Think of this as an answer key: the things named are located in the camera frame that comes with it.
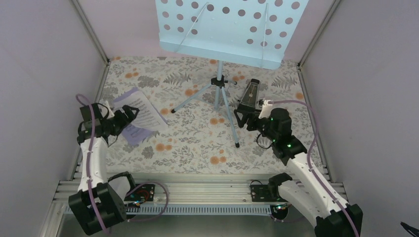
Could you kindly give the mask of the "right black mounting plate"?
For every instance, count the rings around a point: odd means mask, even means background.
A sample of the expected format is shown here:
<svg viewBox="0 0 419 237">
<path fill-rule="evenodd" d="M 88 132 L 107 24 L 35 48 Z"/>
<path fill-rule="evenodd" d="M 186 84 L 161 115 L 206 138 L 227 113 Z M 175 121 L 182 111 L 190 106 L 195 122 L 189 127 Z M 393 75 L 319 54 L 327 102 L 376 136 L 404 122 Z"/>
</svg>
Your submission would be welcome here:
<svg viewBox="0 0 419 237">
<path fill-rule="evenodd" d="M 278 202 L 281 199 L 270 192 L 269 186 L 252 183 L 250 184 L 252 202 Z"/>
</svg>

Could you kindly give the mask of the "black object at corner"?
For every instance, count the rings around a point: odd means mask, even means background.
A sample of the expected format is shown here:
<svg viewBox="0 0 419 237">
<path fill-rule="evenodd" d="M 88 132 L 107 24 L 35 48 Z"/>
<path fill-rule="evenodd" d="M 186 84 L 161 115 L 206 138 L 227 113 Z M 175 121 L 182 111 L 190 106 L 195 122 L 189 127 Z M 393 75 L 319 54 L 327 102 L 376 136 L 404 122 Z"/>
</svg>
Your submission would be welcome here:
<svg viewBox="0 0 419 237">
<path fill-rule="evenodd" d="M 400 222 L 400 225 L 403 227 L 405 231 L 407 231 L 413 237 L 419 237 L 419 229 L 412 227 L 405 222 Z"/>
</svg>

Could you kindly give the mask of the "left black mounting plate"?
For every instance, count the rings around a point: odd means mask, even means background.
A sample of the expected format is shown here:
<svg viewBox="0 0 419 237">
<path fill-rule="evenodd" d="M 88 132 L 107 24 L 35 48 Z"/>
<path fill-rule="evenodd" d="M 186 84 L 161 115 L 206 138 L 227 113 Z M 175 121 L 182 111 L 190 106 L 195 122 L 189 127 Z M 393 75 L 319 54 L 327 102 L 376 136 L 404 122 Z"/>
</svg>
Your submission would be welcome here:
<svg viewBox="0 0 419 237">
<path fill-rule="evenodd" d="M 155 184 L 144 184 L 125 197 L 128 202 L 153 202 Z"/>
</svg>

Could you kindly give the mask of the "white sheet music page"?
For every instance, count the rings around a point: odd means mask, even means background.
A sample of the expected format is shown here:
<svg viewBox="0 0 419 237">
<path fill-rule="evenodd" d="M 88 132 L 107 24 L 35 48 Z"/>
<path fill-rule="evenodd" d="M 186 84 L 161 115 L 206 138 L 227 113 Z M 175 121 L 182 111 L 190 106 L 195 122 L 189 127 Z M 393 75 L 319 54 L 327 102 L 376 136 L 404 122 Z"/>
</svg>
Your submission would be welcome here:
<svg viewBox="0 0 419 237">
<path fill-rule="evenodd" d="M 136 87 L 114 99 L 113 104 L 118 109 L 124 105 L 128 105 L 139 110 L 136 118 L 131 123 L 135 127 L 149 131 L 163 131 L 168 129 L 167 121 L 152 105 L 147 96 Z"/>
</svg>

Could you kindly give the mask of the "light blue music stand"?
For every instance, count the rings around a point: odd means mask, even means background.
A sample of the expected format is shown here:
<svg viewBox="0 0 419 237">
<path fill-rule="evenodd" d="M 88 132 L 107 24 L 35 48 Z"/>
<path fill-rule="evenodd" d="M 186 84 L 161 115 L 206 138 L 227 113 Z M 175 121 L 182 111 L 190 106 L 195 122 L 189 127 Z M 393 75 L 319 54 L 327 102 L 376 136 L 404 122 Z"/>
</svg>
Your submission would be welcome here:
<svg viewBox="0 0 419 237">
<path fill-rule="evenodd" d="M 224 62 L 277 69 L 305 0 L 158 0 L 160 47 L 217 60 L 216 98 L 226 97 Z"/>
</svg>

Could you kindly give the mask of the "floral patterned mat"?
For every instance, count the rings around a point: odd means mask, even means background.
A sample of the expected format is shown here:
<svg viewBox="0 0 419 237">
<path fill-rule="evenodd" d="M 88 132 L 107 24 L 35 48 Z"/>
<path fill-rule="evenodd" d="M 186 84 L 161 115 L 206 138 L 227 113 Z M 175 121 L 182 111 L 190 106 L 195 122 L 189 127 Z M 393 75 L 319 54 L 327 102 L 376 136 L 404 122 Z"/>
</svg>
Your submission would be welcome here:
<svg viewBox="0 0 419 237">
<path fill-rule="evenodd" d="M 131 145 L 119 136 L 108 150 L 108 172 L 267 174 L 287 172 L 272 150 L 256 143 L 257 131 L 237 126 L 233 110 L 251 79 L 260 80 L 259 98 L 299 100 L 304 95 L 296 62 L 282 61 L 268 70 L 224 63 L 226 95 L 240 147 L 236 148 L 224 101 L 213 108 L 215 89 L 205 90 L 180 111 L 171 110 L 196 94 L 216 76 L 217 61 L 194 57 L 114 57 L 110 62 L 101 102 L 113 102 L 133 88 L 141 90 L 166 119 L 168 129 L 156 131 Z M 279 105 L 289 111 L 293 135 L 306 148 L 314 138 L 307 108 L 297 103 Z"/>
</svg>

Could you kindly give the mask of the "aluminium rail base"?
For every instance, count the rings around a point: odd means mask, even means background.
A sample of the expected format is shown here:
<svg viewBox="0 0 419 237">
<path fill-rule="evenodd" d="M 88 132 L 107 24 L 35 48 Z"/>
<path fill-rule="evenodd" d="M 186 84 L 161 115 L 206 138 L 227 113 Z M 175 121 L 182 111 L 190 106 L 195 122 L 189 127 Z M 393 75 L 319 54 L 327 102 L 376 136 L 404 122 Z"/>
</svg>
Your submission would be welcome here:
<svg viewBox="0 0 419 237">
<path fill-rule="evenodd" d="M 269 205 L 271 213 L 276 208 L 287 208 L 291 204 L 281 199 L 278 202 L 252 202 L 250 184 L 267 185 L 270 174 L 158 174 L 134 173 L 138 184 L 156 182 L 153 202 L 145 204 L 163 204 L 164 209 L 169 204 L 231 204 L 231 205 Z M 139 224 L 145 219 L 146 224 L 155 224 L 163 216 L 129 215 L 133 224 Z"/>
</svg>

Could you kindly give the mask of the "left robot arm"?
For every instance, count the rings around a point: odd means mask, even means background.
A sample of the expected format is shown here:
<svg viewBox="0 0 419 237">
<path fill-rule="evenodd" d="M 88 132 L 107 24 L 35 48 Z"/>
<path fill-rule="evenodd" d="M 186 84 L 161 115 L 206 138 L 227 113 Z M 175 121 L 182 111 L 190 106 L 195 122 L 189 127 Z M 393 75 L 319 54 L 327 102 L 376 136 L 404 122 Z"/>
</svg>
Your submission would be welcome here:
<svg viewBox="0 0 419 237">
<path fill-rule="evenodd" d="M 126 220 L 124 200 L 137 195 L 129 172 L 107 176 L 106 156 L 109 137 L 119 136 L 139 113 L 128 105 L 111 111 L 108 105 L 93 103 L 80 107 L 83 121 L 78 127 L 77 143 L 82 150 L 82 177 L 77 193 L 69 196 L 68 204 L 88 236 Z"/>
</svg>

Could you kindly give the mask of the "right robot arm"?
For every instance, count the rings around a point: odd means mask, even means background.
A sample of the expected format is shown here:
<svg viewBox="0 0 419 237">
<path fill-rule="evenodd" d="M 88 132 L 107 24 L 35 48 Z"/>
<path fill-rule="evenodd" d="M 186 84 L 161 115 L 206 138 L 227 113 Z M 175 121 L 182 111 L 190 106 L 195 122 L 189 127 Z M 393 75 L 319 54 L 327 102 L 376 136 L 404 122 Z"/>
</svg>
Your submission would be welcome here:
<svg viewBox="0 0 419 237">
<path fill-rule="evenodd" d="M 292 119 L 286 109 L 274 108 L 267 117 L 260 110 L 234 110 L 239 127 L 258 131 L 270 140 L 269 148 L 298 180 L 281 173 L 268 180 L 268 196 L 292 204 L 312 225 L 318 237 L 359 237 L 363 212 L 349 204 L 332 186 L 308 156 L 306 147 L 292 134 Z"/>
</svg>

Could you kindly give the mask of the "black metronome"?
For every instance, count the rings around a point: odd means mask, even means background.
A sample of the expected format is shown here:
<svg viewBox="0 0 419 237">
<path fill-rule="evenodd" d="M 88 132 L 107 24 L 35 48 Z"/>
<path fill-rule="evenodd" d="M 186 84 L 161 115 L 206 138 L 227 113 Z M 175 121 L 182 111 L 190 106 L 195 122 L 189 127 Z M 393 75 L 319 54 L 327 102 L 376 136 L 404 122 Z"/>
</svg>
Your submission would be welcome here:
<svg viewBox="0 0 419 237">
<path fill-rule="evenodd" d="M 247 84 L 245 91 L 239 100 L 237 110 L 239 111 L 254 111 L 258 105 L 258 92 L 260 81 L 258 79 L 251 79 Z"/>
</svg>

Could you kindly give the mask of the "black mounting plate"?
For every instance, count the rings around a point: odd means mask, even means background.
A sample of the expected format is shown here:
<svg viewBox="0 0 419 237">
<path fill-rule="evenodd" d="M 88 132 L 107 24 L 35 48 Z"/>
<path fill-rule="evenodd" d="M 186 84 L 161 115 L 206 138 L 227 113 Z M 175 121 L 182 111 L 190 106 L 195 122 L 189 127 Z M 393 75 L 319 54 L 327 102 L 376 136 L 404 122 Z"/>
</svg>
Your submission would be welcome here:
<svg viewBox="0 0 419 237">
<path fill-rule="evenodd" d="M 155 184 L 144 184 L 125 197 L 128 202 L 153 202 Z"/>
<path fill-rule="evenodd" d="M 281 199 L 270 192 L 269 186 L 252 183 L 250 184 L 252 202 L 278 202 Z"/>
</svg>

